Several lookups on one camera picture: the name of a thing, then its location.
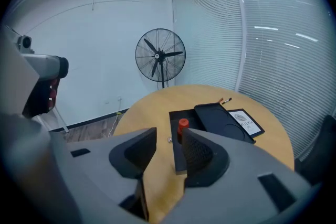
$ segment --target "pen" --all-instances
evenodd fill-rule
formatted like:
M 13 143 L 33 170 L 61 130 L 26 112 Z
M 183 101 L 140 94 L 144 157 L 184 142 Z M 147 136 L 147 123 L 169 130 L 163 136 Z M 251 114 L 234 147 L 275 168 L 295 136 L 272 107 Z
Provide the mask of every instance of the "pen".
M 232 100 L 232 98 L 230 97 L 229 99 L 225 100 L 222 104 L 225 104 L 225 103 L 227 103 L 228 101 L 231 101 L 231 100 Z

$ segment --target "baseboard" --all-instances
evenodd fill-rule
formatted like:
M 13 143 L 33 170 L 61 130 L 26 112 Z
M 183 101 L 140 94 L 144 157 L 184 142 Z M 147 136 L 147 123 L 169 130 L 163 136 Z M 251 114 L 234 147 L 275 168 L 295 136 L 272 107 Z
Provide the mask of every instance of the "baseboard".
M 121 114 L 124 114 L 128 109 L 124 109 L 124 110 L 120 110 L 119 112 Z M 69 125 L 67 126 L 68 129 L 73 129 L 73 128 L 76 128 L 76 127 L 81 127 L 83 125 L 86 125 L 86 124 L 90 124 L 90 123 L 93 123 L 93 122 L 97 122 L 97 121 L 102 121 L 102 120 L 105 120 L 105 119 L 108 119 L 108 118 L 111 118 L 111 117 L 114 117 L 116 116 L 117 113 L 114 112 L 114 113 L 111 113 L 111 114 L 107 114 L 107 115 L 104 115 L 104 116 L 101 116 L 101 117 L 98 117 L 98 118 L 95 118 L 95 119 L 92 119 L 92 120 L 88 120 L 88 121 L 83 121 L 83 122 L 80 122 L 80 123 L 76 123 L 76 124 L 73 124 L 73 125 Z M 54 130 L 51 130 L 51 132 L 60 132 L 60 131 L 63 131 L 64 128 L 61 127 L 61 128 L 57 128 L 57 129 L 54 129 Z

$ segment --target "round wooden table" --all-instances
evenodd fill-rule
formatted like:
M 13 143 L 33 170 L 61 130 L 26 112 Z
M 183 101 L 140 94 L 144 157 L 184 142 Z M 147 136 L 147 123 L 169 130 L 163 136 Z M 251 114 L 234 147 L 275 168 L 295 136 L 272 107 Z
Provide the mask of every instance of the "round wooden table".
M 205 85 L 172 86 L 155 91 L 127 110 L 114 135 L 156 127 L 156 152 L 144 172 L 144 188 L 150 223 L 160 222 L 183 195 L 186 175 L 176 175 L 171 137 L 170 111 L 193 109 L 197 104 L 217 102 L 232 97 L 227 110 L 244 109 L 265 130 L 255 138 L 261 147 L 294 170 L 294 155 L 289 137 L 278 119 L 263 105 L 232 90 Z

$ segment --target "floor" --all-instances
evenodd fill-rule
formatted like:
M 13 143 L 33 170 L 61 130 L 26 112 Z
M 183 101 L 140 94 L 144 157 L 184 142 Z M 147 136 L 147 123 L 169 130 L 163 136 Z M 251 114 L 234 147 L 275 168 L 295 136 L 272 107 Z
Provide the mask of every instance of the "floor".
M 69 129 L 69 133 L 66 133 L 65 131 L 59 133 L 64 136 L 64 139 L 67 142 L 78 142 L 108 137 L 110 131 L 110 136 L 112 136 L 122 116 L 123 114 L 118 115 L 118 119 L 112 131 L 111 129 L 117 116 Z

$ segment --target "power cord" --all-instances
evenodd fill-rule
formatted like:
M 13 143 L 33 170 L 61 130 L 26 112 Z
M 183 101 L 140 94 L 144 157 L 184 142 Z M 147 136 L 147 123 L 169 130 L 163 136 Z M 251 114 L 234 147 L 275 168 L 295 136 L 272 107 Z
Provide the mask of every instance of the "power cord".
M 118 116 L 121 115 L 121 112 L 120 112 L 120 108 L 121 108 L 121 100 L 118 100 L 118 102 L 119 102 L 119 110 L 118 110 L 118 112 L 117 112 L 117 116 L 115 117 L 115 121 L 114 121 L 114 123 L 113 123 L 113 125 L 112 125 L 112 129 L 110 130 L 109 135 L 108 135 L 107 137 L 110 137 L 110 134 L 111 134 L 111 132 L 112 132 L 112 130 L 113 130 L 113 128 L 114 128 L 114 125 L 115 125 L 115 123 L 117 122 Z

